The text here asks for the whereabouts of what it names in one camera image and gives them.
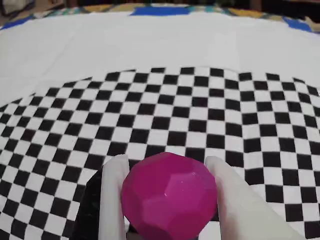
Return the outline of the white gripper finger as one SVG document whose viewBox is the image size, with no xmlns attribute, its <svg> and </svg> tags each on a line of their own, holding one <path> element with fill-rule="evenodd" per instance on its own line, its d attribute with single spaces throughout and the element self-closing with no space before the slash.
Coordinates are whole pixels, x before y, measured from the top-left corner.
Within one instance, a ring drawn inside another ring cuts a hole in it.
<svg viewBox="0 0 320 240">
<path fill-rule="evenodd" d="M 204 161 L 215 178 L 223 240 L 303 240 L 233 168 L 222 159 Z"/>
</svg>

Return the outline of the black-white gripper finger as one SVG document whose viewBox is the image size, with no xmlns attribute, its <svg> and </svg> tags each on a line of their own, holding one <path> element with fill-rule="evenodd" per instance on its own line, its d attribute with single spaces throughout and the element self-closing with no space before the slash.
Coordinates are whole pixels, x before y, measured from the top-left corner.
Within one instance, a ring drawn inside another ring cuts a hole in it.
<svg viewBox="0 0 320 240">
<path fill-rule="evenodd" d="M 71 234 L 72 240 L 125 240 L 121 205 L 122 185 L 129 174 L 129 159 L 120 154 L 87 182 Z"/>
</svg>

